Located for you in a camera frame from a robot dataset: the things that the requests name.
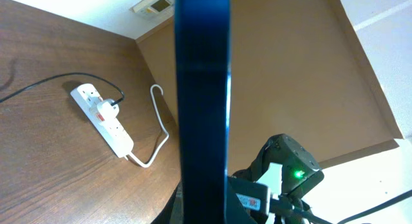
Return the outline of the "blue Galaxy smartphone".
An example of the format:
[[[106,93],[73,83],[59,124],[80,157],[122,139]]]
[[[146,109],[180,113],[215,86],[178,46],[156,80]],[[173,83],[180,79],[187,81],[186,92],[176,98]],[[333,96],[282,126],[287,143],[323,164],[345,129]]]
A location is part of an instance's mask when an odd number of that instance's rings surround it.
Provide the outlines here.
[[[184,223],[225,223],[230,0],[176,0],[176,85]]]

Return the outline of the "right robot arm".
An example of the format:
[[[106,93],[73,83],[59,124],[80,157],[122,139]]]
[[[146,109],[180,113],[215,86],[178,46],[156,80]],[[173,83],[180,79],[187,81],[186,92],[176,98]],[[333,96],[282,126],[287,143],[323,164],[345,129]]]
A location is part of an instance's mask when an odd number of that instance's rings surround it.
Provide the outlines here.
[[[320,223],[303,197],[324,179],[315,158],[287,134],[271,136],[246,169],[229,182],[256,223]]]

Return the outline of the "white charger plug adapter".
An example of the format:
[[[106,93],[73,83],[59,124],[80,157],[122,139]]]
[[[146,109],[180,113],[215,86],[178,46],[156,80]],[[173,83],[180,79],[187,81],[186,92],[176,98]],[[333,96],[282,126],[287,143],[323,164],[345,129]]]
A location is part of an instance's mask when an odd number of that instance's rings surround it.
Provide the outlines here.
[[[117,117],[119,114],[119,107],[117,104],[114,104],[114,100],[107,99],[99,102],[96,106],[97,117],[101,121],[111,120]]]

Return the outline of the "white power strip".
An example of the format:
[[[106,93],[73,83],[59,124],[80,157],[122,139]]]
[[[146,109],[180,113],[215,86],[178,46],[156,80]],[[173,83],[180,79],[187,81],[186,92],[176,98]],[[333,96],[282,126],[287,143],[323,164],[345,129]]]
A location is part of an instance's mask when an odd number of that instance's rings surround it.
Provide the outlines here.
[[[70,95],[102,135],[113,152],[119,158],[125,158],[134,146],[134,142],[127,131],[118,121],[117,117],[106,121],[101,121],[97,117],[97,104],[107,99],[103,99],[92,84],[81,84],[73,89]]]

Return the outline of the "white wall thermostat panel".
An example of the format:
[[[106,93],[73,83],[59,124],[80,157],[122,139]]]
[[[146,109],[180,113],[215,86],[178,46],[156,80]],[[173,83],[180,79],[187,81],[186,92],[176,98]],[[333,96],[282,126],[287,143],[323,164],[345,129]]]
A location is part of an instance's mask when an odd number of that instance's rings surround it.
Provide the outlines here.
[[[131,7],[131,11],[138,15],[158,15],[172,7],[174,0],[142,0]]]

